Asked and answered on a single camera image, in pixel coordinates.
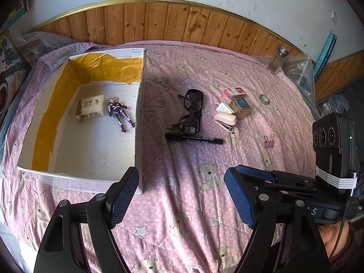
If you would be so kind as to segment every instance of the glass jar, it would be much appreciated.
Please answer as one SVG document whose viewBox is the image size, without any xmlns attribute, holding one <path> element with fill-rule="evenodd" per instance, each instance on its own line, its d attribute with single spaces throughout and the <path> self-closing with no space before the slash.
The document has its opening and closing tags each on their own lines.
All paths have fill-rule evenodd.
<svg viewBox="0 0 364 273">
<path fill-rule="evenodd" d="M 282 64 L 284 63 L 284 60 L 286 59 L 286 56 L 288 54 L 289 54 L 289 51 L 286 48 L 284 48 L 283 46 L 280 46 L 278 48 L 278 54 L 273 58 L 273 60 L 269 64 L 268 70 L 272 74 L 275 74 L 279 70 L 279 68 L 282 66 Z"/>
</svg>

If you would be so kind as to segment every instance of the person's hand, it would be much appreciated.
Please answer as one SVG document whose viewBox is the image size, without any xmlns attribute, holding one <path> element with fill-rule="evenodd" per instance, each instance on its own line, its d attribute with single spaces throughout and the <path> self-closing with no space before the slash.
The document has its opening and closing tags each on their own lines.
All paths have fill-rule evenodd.
<svg viewBox="0 0 364 273">
<path fill-rule="evenodd" d="M 337 236 L 339 235 L 341 221 L 333 225 L 321 225 L 318 227 L 321 238 L 324 242 L 327 257 L 329 257 L 334 249 Z M 346 244 L 349 234 L 349 222 L 345 220 L 343 232 L 341 233 L 340 241 L 337 245 L 334 255 L 338 254 Z"/>
</svg>

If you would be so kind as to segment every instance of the pink stapler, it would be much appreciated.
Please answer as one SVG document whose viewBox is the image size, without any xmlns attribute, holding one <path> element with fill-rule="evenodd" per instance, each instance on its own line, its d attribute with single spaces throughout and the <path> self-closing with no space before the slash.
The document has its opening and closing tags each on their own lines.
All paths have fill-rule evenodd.
<svg viewBox="0 0 364 273">
<path fill-rule="evenodd" d="M 214 122 L 227 132 L 232 132 L 237 122 L 236 116 L 228 113 L 217 112 Z"/>
</svg>

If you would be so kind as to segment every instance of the white strap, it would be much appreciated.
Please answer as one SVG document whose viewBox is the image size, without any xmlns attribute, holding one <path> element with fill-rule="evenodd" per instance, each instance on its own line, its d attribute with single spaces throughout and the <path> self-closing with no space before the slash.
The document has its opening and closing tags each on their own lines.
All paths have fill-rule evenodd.
<svg viewBox="0 0 364 273">
<path fill-rule="evenodd" d="M 326 171 L 319 169 L 316 166 L 316 175 L 322 178 L 325 182 L 329 183 L 330 185 L 338 188 L 338 189 L 355 189 L 356 187 L 356 180 L 357 178 L 337 178 L 336 176 L 327 173 Z"/>
</svg>

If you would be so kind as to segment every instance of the screw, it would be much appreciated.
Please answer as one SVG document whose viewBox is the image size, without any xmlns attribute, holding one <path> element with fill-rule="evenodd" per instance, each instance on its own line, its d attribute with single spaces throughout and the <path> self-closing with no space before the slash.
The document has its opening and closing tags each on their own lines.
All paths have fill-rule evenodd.
<svg viewBox="0 0 364 273">
<path fill-rule="evenodd" d="M 297 204 L 297 206 L 299 206 L 299 207 L 304 207 L 304 206 L 305 206 L 305 203 L 304 203 L 302 200 L 297 200 L 297 201 L 296 201 L 296 204 Z"/>
<path fill-rule="evenodd" d="M 106 196 L 103 193 L 96 195 L 96 201 L 103 201 L 105 198 L 106 198 Z"/>
<path fill-rule="evenodd" d="M 68 201 L 66 199 L 63 199 L 62 201 L 59 202 L 59 206 L 60 207 L 64 207 L 68 204 Z"/>
<path fill-rule="evenodd" d="M 259 195 L 259 199 L 260 199 L 261 201 L 267 201 L 267 200 L 269 199 L 269 196 L 268 196 L 268 195 L 266 195 L 266 194 L 260 194 L 260 195 Z"/>
</svg>

